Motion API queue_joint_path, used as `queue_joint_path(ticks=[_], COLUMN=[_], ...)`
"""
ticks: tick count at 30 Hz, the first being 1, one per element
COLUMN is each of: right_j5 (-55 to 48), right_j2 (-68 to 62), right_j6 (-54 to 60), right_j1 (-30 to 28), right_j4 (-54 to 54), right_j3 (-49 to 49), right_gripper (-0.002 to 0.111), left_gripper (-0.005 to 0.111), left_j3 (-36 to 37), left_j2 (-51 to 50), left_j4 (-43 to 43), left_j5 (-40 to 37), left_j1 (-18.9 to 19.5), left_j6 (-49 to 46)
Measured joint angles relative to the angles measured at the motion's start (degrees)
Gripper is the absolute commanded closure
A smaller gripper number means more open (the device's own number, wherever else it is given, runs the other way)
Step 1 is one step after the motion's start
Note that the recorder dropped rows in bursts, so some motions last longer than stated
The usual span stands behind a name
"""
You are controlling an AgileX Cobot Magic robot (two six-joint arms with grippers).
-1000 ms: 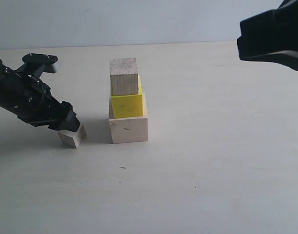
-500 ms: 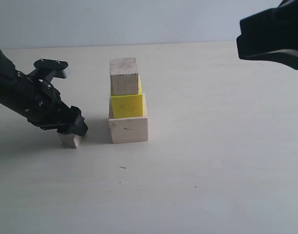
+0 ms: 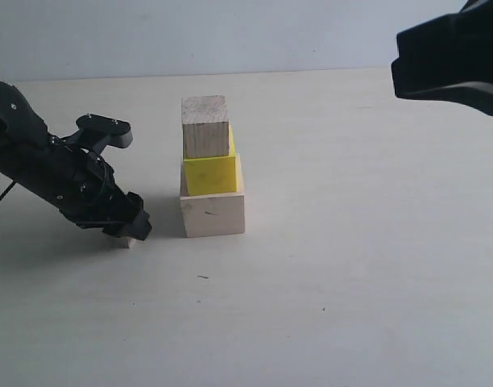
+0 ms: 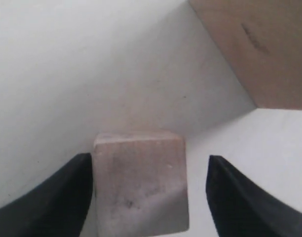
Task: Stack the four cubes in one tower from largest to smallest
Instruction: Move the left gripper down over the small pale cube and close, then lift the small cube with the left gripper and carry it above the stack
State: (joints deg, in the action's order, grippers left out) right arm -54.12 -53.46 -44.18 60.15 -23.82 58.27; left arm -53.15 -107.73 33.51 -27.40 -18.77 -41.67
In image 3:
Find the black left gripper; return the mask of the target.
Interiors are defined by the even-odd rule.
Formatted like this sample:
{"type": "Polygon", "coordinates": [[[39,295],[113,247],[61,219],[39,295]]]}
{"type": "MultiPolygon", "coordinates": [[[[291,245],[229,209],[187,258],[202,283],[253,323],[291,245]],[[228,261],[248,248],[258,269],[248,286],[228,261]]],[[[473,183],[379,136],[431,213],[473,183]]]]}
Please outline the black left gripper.
{"type": "Polygon", "coordinates": [[[150,235],[150,215],[139,195],[125,193],[114,170],[93,152],[49,144],[15,148],[19,160],[15,179],[52,204],[80,228],[101,228],[114,238],[144,241],[150,235]]]}

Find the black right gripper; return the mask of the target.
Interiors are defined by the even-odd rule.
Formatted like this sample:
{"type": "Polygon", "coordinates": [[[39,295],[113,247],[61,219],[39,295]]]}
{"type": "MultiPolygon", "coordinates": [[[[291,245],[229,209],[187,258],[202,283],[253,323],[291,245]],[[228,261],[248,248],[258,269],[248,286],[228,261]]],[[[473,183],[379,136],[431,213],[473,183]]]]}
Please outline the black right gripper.
{"type": "Polygon", "coordinates": [[[397,98],[452,102],[493,117],[493,1],[468,1],[407,28],[396,35],[396,47],[397,98]]]}

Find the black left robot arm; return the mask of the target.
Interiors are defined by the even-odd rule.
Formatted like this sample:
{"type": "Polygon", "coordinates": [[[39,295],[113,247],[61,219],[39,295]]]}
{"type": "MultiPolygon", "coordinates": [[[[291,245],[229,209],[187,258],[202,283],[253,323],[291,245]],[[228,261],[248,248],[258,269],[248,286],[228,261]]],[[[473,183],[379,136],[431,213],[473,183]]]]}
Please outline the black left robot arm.
{"type": "Polygon", "coordinates": [[[131,145],[131,125],[94,113],[76,125],[69,136],[53,135],[19,89],[0,81],[0,173],[82,229],[145,240],[152,226],[143,199],[120,189],[102,156],[131,145]]]}

